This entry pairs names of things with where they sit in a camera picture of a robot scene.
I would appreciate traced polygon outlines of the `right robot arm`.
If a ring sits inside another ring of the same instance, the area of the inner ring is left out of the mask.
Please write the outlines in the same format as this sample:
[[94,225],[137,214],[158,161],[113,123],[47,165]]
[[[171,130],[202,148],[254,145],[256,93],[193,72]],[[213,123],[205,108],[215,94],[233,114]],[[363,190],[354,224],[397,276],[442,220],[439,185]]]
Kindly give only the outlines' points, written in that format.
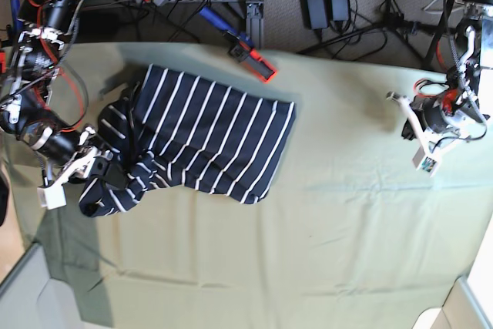
[[93,129],[80,133],[79,122],[68,124],[49,108],[50,85],[63,73],[72,47],[62,37],[76,39],[84,1],[23,0],[18,10],[22,29],[2,70],[11,90],[1,98],[1,128],[23,142],[32,133],[29,147],[57,166],[85,168],[103,151]]

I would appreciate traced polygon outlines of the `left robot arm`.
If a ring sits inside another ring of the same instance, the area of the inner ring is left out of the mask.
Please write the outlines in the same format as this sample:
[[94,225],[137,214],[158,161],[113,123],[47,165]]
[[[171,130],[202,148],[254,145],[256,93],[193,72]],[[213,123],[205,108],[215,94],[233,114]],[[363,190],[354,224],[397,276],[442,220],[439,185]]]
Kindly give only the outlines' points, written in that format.
[[[279,166],[292,183],[350,183],[360,175],[404,175],[404,158],[434,174],[457,151],[458,180],[488,157],[470,154],[490,125],[480,112],[485,20],[467,16],[450,39],[455,66],[441,91],[424,94],[431,80],[414,84],[414,98],[398,89],[401,69],[279,54],[273,87],[213,72],[200,63],[214,51],[166,45],[151,52],[134,91],[102,111],[99,132],[123,165],[142,169],[148,156],[170,183],[208,193],[263,196]],[[419,144],[411,152],[411,142]]]

